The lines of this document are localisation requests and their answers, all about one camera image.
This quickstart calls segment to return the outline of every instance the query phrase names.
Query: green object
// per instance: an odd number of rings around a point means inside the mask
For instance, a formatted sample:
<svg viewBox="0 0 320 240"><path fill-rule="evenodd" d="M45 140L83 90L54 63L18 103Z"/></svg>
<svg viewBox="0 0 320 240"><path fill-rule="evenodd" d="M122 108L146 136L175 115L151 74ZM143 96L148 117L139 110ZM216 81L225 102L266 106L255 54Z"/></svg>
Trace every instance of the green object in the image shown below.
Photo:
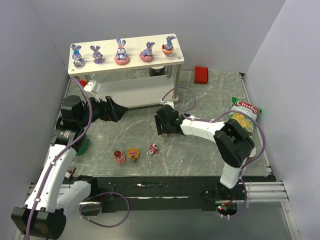
<svg viewBox="0 0 320 240"><path fill-rule="evenodd" d="M81 156L82 154L84 154L89 147L89 143L90 139L87 137L87 135L85 135L82 146L79 148L78 152L76 153L76 156Z"/></svg>

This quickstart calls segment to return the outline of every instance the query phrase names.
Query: strawberry toy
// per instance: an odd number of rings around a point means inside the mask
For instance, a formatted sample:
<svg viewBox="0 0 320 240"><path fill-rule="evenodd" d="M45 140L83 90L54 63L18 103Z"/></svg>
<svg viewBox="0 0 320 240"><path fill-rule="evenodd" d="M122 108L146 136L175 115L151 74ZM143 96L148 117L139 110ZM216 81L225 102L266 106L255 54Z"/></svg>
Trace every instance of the strawberry toy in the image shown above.
<svg viewBox="0 0 320 240"><path fill-rule="evenodd" d="M126 156L118 149L114 151L113 157L117 164L124 164L126 161Z"/></svg>

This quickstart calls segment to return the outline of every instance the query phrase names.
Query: white wall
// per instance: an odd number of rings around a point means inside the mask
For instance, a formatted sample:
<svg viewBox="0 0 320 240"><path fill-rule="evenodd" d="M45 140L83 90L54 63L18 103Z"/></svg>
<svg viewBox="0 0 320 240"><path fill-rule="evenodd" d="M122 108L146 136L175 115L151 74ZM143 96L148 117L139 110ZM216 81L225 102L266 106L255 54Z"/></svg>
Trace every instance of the white wall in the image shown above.
<svg viewBox="0 0 320 240"><path fill-rule="evenodd" d="M285 0L30 2L66 65L72 43L176 33L184 69L246 73Z"/></svg>
<svg viewBox="0 0 320 240"><path fill-rule="evenodd" d="M1 2L0 34L0 238L9 240L11 212L40 175L68 76L28 1Z"/></svg>
<svg viewBox="0 0 320 240"><path fill-rule="evenodd" d="M319 10L319 0L286 0L245 76L303 240L320 239Z"/></svg>

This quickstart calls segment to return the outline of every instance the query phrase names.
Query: white shelf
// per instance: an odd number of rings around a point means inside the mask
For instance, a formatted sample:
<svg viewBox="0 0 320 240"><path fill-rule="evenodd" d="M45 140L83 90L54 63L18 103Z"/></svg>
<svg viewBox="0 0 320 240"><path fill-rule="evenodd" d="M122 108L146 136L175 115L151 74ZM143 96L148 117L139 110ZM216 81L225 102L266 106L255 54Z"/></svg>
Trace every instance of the white shelf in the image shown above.
<svg viewBox="0 0 320 240"><path fill-rule="evenodd" d="M106 96L111 96L115 103L127 108L159 105L173 85L174 77L167 78L166 75L104 82L101 83L98 97L104 100ZM178 101L178 98L173 100L172 96L173 91L165 100Z"/></svg>
<svg viewBox="0 0 320 240"><path fill-rule="evenodd" d="M183 64L185 59L182 54L178 38L172 40L174 51L170 57L166 57L162 52L162 45L166 42L166 38L169 35L176 36L175 34L170 33L154 36L121 38L121 40L126 40L124 48L130 58L130 62L126 65L118 65L114 60L118 49L116 39L74 43L75 45L81 46L79 52L82 55L85 64L82 67L74 66L74 60L72 59L73 50L70 47L68 73L70 76L75 77L89 74L101 74L109 71L135 70ZM152 62L144 62L139 57L140 52L147 48L147 42L155 42L155 45L152 48L154 56L154 60ZM103 63L96 64L93 62L93 51L90 49L91 45L99 45L101 47L99 51L103 54L103 58L105 59Z"/></svg>

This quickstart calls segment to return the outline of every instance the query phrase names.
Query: red block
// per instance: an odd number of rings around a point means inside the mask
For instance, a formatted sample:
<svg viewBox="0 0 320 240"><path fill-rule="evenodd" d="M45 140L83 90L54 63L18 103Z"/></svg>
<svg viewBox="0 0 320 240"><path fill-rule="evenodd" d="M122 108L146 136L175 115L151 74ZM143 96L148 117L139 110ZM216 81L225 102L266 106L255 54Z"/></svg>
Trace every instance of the red block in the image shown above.
<svg viewBox="0 0 320 240"><path fill-rule="evenodd" d="M87 81L83 80L83 79L80 79L80 84L85 87L87 85Z"/></svg>
<svg viewBox="0 0 320 240"><path fill-rule="evenodd" d="M195 84L207 84L208 83L208 68L202 66L196 66L194 68L194 83Z"/></svg>

